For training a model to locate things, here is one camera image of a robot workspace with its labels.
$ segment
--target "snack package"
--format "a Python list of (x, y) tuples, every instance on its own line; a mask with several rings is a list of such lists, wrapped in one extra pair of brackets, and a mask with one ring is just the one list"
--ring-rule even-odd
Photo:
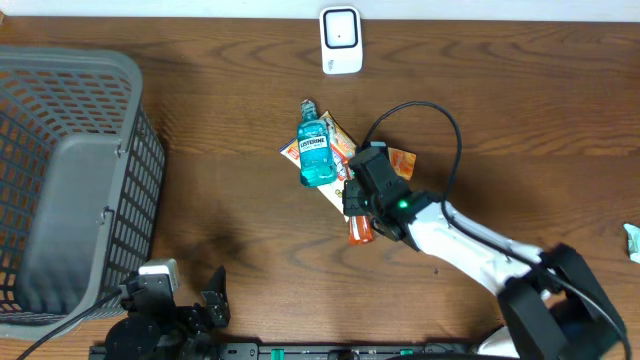
[[(338, 170), (338, 179), (331, 184), (318, 186), (317, 189), (342, 213), (342, 191), (344, 191), (344, 181), (347, 180), (347, 168), (344, 164), (356, 154), (357, 146), (328, 111), (320, 119), (327, 122), (327, 127), (331, 134), (331, 152)], [(296, 138), (291, 139), (280, 148), (280, 153), (300, 168), (300, 152), (298, 151), (298, 140)], [(416, 161), (415, 154), (389, 148), (389, 159), (398, 175), (407, 180), (411, 178)], [(349, 217), (345, 216), (344, 220), (349, 221)]]

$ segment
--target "blue object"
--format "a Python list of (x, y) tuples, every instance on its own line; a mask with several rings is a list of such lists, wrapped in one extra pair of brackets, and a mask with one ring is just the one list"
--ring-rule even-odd
[(324, 120), (318, 119), (316, 105), (305, 100), (300, 106), (302, 123), (298, 125), (300, 151), (300, 182), (306, 187), (318, 187), (338, 178), (331, 155), (331, 137)]

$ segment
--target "laundry basket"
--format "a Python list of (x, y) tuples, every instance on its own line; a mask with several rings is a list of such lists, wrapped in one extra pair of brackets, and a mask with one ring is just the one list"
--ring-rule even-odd
[(0, 336), (40, 338), (148, 260), (165, 157), (141, 91), (116, 52), (0, 47)]

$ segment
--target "blue bottle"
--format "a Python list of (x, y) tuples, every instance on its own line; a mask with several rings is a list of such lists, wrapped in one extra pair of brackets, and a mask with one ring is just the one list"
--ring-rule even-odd
[(338, 178), (331, 154), (329, 129), (318, 120), (316, 105), (305, 100), (300, 105), (302, 123), (298, 125), (300, 151), (300, 182), (306, 187), (330, 184)]

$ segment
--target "wooden surface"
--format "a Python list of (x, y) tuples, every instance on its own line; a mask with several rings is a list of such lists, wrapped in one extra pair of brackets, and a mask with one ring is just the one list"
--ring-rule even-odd
[[(168, 143), (153, 256), (178, 259), (179, 304), (226, 266), (228, 334), (420, 342), (501, 324), (494, 297), (443, 261), (385, 239), (349, 247), (339, 212), (278, 153), (306, 97), (357, 140), (394, 105), (431, 100), (463, 132), (453, 203), (514, 239), (576, 247), (640, 352), (640, 265), (622, 229), (640, 223), (640, 25), (363, 30), (364, 69), (335, 77), (321, 71), (316, 21), (8, 18), (0, 43), (114, 49), (140, 65), (144, 106)], [(414, 188), (442, 189), (455, 141), (445, 118), (408, 109), (377, 135), (418, 154)], [(86, 359), (117, 320), (83, 324), (33, 358)], [(27, 345), (1, 340), (0, 357)]]

